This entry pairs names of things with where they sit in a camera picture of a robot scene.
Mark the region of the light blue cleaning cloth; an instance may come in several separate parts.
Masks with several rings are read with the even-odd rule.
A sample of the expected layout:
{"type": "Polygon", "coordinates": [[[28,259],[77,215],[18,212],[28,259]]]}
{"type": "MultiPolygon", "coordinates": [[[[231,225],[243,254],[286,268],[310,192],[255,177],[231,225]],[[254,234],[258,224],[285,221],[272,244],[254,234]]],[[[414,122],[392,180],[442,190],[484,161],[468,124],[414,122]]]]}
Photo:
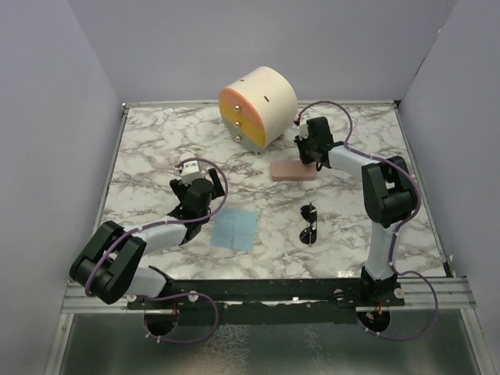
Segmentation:
{"type": "Polygon", "coordinates": [[[250,252],[255,240],[258,214],[253,211],[222,208],[212,229],[211,246],[250,252]]]}

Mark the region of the pink glasses case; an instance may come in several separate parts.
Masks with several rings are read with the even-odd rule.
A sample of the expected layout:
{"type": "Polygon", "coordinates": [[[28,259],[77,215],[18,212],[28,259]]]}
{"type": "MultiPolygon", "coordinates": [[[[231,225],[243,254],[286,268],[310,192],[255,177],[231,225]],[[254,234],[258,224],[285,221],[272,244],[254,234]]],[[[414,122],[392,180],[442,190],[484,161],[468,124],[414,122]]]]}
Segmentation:
{"type": "Polygon", "coordinates": [[[270,164],[273,181],[315,180],[317,171],[314,164],[303,164],[300,160],[278,160],[270,164]]]}

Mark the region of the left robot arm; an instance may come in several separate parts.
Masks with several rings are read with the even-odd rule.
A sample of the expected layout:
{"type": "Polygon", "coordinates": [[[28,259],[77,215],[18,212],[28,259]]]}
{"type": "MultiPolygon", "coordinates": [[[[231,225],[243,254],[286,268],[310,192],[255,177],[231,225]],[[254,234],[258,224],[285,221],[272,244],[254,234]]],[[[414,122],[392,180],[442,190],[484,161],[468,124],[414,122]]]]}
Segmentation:
{"type": "Polygon", "coordinates": [[[149,253],[192,241],[225,204],[226,176],[212,165],[205,177],[200,162],[178,166],[181,177],[171,180],[170,187],[179,203],[162,219],[129,227],[108,220],[98,227],[69,271],[70,279],[86,295],[107,305],[132,295],[146,298],[158,309],[170,304],[172,279],[154,266],[143,268],[139,263],[149,253]]]}

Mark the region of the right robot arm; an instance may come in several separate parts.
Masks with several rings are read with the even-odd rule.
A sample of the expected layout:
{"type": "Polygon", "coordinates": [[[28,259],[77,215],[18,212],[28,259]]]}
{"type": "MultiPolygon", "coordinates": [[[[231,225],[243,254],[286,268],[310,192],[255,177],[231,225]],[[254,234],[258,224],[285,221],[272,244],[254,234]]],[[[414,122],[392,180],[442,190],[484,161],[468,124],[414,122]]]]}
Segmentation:
{"type": "Polygon", "coordinates": [[[307,120],[295,137],[302,163],[349,174],[362,184],[363,204],[372,222],[369,255],[362,268],[359,297],[377,305],[396,288],[394,255],[401,227],[420,209],[421,197],[405,160],[384,159],[335,141],[326,117],[307,120]]]}

